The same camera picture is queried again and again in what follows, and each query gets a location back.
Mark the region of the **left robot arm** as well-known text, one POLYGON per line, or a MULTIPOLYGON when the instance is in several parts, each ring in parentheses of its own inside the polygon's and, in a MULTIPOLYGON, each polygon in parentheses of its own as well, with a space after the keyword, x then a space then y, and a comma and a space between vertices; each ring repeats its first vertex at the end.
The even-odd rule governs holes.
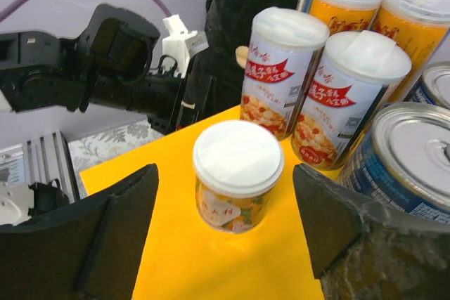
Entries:
POLYGON ((40 31, 2 34, 1 109, 84 112, 95 104, 145 115, 163 135, 175 131, 188 69, 208 42, 178 15, 164 25, 166 38, 140 15, 101 4, 73 39, 40 31))

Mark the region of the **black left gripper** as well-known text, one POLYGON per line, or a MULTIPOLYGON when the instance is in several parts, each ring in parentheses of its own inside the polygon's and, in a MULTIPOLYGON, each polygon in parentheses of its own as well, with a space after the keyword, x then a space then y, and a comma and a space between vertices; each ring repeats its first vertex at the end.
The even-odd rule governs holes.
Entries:
POLYGON ((205 116, 214 78, 191 73, 185 79, 148 74, 130 84, 118 72, 101 70, 90 78, 84 93, 84 109, 93 103, 147 116, 157 132, 168 135, 205 116))

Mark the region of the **black floral plush pillow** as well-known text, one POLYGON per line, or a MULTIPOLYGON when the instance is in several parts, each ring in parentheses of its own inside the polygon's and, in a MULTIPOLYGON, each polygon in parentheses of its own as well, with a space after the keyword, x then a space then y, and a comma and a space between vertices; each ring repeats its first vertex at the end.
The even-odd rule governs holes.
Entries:
POLYGON ((193 61, 184 102, 197 119, 211 117, 240 103, 243 69, 235 50, 250 40, 252 19, 265 8, 295 8, 297 0, 207 0, 205 33, 208 48, 193 61))

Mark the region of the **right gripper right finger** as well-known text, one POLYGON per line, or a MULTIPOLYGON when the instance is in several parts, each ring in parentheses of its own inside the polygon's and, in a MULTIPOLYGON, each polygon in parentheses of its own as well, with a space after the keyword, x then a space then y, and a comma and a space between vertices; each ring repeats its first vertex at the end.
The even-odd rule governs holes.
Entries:
POLYGON ((292 180, 326 299, 449 298, 449 225, 384 205, 305 164, 292 180))

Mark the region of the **red white lidded can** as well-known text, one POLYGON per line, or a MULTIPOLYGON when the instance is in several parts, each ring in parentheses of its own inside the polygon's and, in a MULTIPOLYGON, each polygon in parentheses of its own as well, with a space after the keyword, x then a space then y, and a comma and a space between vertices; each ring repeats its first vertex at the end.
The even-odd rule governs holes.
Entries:
POLYGON ((240 118, 287 138, 311 62, 329 36, 327 25, 310 14, 279 7, 259 12, 252 20, 240 118))

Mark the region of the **blue round tin can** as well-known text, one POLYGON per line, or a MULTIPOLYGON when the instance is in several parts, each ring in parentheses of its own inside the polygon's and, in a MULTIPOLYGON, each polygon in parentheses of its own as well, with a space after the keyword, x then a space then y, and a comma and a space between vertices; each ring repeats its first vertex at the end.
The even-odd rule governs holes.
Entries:
POLYGON ((427 65, 405 101, 431 104, 449 109, 449 76, 449 61, 427 65))

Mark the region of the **dark round tin can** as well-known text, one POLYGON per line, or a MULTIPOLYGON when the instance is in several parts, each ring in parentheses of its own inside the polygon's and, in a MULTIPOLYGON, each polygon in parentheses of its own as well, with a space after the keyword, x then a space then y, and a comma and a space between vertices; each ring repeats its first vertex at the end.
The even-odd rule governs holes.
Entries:
POLYGON ((449 222, 449 110, 403 102, 379 111, 339 184, 399 211, 449 222))

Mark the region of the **grey lidded small can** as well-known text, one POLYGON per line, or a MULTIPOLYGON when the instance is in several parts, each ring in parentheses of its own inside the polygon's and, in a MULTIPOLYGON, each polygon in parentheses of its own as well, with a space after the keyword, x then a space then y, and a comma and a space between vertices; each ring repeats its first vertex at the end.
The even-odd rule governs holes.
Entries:
POLYGON ((209 226, 244 233, 266 215, 285 157, 276 137, 243 120, 206 128, 193 146, 195 203, 209 226))

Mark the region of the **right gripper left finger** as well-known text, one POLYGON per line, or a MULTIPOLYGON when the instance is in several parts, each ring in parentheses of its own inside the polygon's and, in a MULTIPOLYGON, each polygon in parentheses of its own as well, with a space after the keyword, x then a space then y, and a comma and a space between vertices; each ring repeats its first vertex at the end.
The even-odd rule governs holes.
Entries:
POLYGON ((2 299, 131 299, 158 192, 148 164, 93 195, 1 226, 2 299))

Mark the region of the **orange lidded front can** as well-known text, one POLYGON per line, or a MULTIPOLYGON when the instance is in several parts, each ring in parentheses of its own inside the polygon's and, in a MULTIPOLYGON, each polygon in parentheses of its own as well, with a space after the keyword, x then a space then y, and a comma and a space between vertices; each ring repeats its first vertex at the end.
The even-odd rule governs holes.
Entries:
POLYGON ((449 0, 382 0, 371 29, 394 40, 411 59, 411 71, 387 99, 401 102, 449 33, 449 0))

